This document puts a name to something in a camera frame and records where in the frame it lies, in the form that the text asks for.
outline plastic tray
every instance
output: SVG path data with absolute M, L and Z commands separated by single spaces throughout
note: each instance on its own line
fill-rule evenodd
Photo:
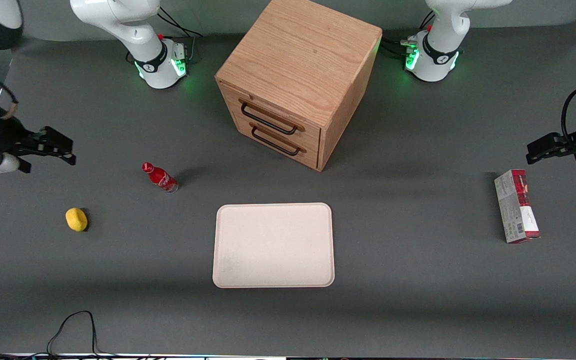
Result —
M 224 205 L 212 281 L 220 288 L 327 287 L 335 279 L 326 203 Z

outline drawer handle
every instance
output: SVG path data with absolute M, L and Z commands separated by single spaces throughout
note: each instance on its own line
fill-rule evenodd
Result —
M 246 107 L 247 107 L 247 106 L 248 106 L 248 104 L 247 104 L 246 102 L 243 102 L 243 103 L 241 104 L 241 112 L 242 112 L 242 114 L 244 114 L 245 116 L 249 117 L 250 119 L 253 119 L 253 120 L 255 120 L 255 121 L 258 121 L 259 123 L 262 123 L 263 125 L 267 126 L 268 128 L 273 129 L 273 130 L 277 130 L 277 132 L 280 132 L 280 133 L 282 133 L 282 134 L 284 134 L 284 135 L 292 135 L 292 134 L 294 134 L 294 133 L 297 131 L 297 126 L 294 126 L 294 125 L 293 125 L 293 126 L 292 126 L 292 129 L 290 129 L 290 130 L 284 130 L 284 129 L 282 129 L 282 128 L 279 127 L 279 126 L 274 125 L 274 123 L 270 123 L 270 122 L 268 122 L 268 121 L 265 121 L 264 119 L 262 119 L 262 118 L 259 117 L 259 116 L 256 116 L 256 115 L 254 115 L 254 114 L 251 114 L 250 112 L 247 112 L 247 111 L 246 111 Z
M 281 151 L 282 153 L 288 155 L 289 157 L 294 157 L 295 155 L 299 154 L 299 151 L 301 150 L 301 148 L 296 148 L 295 151 L 288 151 L 288 150 L 286 150 L 285 148 L 277 145 L 276 143 L 273 143 L 273 142 L 271 142 L 271 141 L 269 141 L 269 140 L 267 140 L 267 139 L 264 139 L 263 137 L 257 135 L 257 134 L 255 133 L 256 131 L 257 131 L 257 126 L 253 126 L 253 127 L 252 127 L 252 132 L 251 132 L 252 137 L 254 137 L 255 139 L 257 139 L 258 141 L 263 142 L 265 145 L 268 145 L 268 146 L 270 146 L 270 147 L 272 147 L 272 148 L 275 148 L 275 149 Z

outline red bottle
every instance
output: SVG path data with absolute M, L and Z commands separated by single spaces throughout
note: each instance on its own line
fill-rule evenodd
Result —
M 150 181 L 162 188 L 163 191 L 172 194 L 179 189 L 179 184 L 174 177 L 170 176 L 164 169 L 155 167 L 150 162 L 144 162 L 141 170 L 148 174 Z

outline red and white box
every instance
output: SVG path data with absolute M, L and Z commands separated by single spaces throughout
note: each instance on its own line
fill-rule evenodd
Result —
M 528 200 L 525 170 L 510 170 L 494 180 L 499 200 L 505 242 L 521 244 L 540 237 L 533 208 Z

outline wooden cabinet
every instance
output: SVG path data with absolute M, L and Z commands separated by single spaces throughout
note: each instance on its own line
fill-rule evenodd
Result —
M 359 102 L 379 27 L 309 0 L 272 0 L 215 75 L 243 135 L 322 171 Z

